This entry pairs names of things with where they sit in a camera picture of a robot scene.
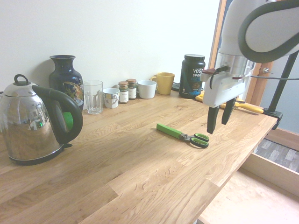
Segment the kettle lid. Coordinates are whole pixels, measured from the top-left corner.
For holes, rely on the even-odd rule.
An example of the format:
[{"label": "kettle lid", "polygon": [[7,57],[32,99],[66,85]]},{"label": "kettle lid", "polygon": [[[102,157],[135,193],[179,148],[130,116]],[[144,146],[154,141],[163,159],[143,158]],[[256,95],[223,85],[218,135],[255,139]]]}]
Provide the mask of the kettle lid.
[{"label": "kettle lid", "polygon": [[[18,77],[23,77],[26,81],[19,81]],[[8,97],[28,97],[36,95],[36,93],[33,91],[32,87],[33,85],[36,85],[35,83],[31,83],[28,81],[28,79],[21,74],[15,75],[14,77],[14,83],[10,84],[6,89],[4,90],[4,94]]]}]

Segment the stainless steel kettle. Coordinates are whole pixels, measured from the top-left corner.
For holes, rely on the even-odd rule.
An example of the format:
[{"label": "stainless steel kettle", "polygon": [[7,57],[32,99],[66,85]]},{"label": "stainless steel kettle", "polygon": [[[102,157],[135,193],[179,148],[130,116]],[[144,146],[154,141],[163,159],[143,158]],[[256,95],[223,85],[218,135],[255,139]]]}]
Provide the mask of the stainless steel kettle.
[{"label": "stainless steel kettle", "polygon": [[[63,112],[70,112],[73,127],[68,130]],[[0,130],[9,157],[22,165],[38,164],[58,155],[76,138],[83,125],[80,108],[72,98],[44,88],[16,75],[0,101]]]}]

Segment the floor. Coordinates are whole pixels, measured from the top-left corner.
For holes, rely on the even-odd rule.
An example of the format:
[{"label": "floor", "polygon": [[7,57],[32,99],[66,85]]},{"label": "floor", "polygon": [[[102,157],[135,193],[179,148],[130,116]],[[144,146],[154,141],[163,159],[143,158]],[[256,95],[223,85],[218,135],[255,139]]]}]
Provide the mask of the floor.
[{"label": "floor", "polygon": [[240,168],[197,224],[299,224],[299,197]]},{"label": "floor", "polygon": [[263,139],[255,154],[299,173],[299,152]]}]

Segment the drinking glass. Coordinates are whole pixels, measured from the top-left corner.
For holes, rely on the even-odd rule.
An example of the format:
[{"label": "drinking glass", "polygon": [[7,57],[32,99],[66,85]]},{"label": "drinking glass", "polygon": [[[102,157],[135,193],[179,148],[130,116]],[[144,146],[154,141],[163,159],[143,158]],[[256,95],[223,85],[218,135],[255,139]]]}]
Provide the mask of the drinking glass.
[{"label": "drinking glass", "polygon": [[103,111],[102,92],[103,82],[99,80],[89,80],[83,82],[85,102],[89,114],[99,114]]}]

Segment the power cord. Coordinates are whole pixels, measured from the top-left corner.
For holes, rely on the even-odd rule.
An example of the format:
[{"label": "power cord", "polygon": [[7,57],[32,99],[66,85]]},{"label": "power cord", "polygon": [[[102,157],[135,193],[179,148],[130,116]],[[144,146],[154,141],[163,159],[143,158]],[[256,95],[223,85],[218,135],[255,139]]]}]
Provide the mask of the power cord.
[{"label": "power cord", "polygon": [[299,78],[276,78],[276,77],[263,77],[263,76],[250,76],[253,78],[266,78],[266,79],[276,79],[276,80],[283,80],[283,81],[299,81]]},{"label": "power cord", "polygon": [[216,73],[219,73],[219,72],[222,72],[222,71],[227,71],[229,69],[230,69],[230,67],[228,67],[228,66],[222,66],[222,67],[216,69],[216,71],[211,76],[210,89],[212,89],[212,81],[213,81],[214,75],[216,75]]}]

